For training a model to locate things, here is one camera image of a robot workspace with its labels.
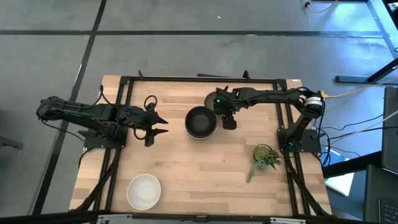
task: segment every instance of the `white bowl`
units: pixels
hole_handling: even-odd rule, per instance
[[[160,183],[150,174],[135,177],[127,189],[127,199],[137,210],[148,210],[159,201],[161,193]]]

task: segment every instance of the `black bowl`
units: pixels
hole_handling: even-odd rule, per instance
[[[210,137],[216,125],[216,115],[204,106],[192,108],[185,117],[185,128],[188,134],[197,140]]]

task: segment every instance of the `wooden table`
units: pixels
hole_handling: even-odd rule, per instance
[[[104,76],[104,94],[115,101],[120,76]],[[288,88],[302,86],[300,80],[287,80]],[[156,111],[169,124],[156,128],[169,132],[155,137],[155,144],[144,147],[130,131],[119,163],[112,212],[291,216],[289,188],[284,165],[277,170],[268,167],[256,172],[250,183],[246,178],[253,163],[252,150],[258,144],[268,144],[278,152],[276,130],[279,127],[275,104],[260,104],[235,115],[238,128],[224,130],[221,120],[211,138],[197,141],[188,136],[185,115],[194,106],[203,105],[205,96],[216,87],[229,85],[272,90],[263,83],[210,82],[143,82],[135,81],[131,105],[143,107],[149,95],[158,97]],[[287,118],[282,106],[285,125]],[[294,120],[299,112],[292,107]],[[331,213],[322,169],[319,161],[309,153],[301,153],[305,183],[324,210]],[[98,182],[104,149],[87,154],[80,166],[70,208],[76,208]],[[126,192],[130,181],[139,174],[152,174],[159,179],[162,195],[155,207],[147,211],[133,209]],[[104,208],[107,185],[103,190],[100,208]],[[300,213],[301,195],[296,186]]]

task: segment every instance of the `gray floor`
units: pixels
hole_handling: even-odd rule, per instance
[[[386,10],[378,0],[373,3],[395,43],[396,30],[386,20]],[[312,6],[322,9],[328,4]],[[99,0],[0,0],[0,29],[90,30],[99,6]],[[360,2],[338,3],[324,14],[313,14],[303,10],[299,0],[113,0],[105,7],[99,29],[370,31],[377,26],[367,5]],[[0,35],[0,135],[25,144],[23,149],[0,150],[0,217],[29,212],[55,137],[34,111],[48,96],[68,98],[87,41],[87,36]],[[252,77],[299,78],[313,90],[335,95],[363,86],[336,84],[334,76],[368,76],[392,59],[383,38],[97,36],[78,101],[95,100],[103,75],[137,75],[138,69],[147,76],[191,77],[197,73],[240,77],[247,69]],[[328,100],[323,125],[342,127],[380,115],[383,89]],[[69,130],[75,133],[79,127]],[[336,146],[360,155],[378,151],[381,132],[353,136]],[[82,142],[66,136],[45,213],[67,211],[81,149]],[[338,203],[333,206],[346,212]]]

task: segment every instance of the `potted plant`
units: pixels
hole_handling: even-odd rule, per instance
[[[260,168],[261,171],[264,171],[270,165],[276,170],[275,164],[280,165],[282,163],[278,160],[280,158],[278,152],[266,144],[260,144],[254,148],[253,158],[254,164],[250,169],[248,179],[246,180],[247,183],[253,178],[256,169]]]

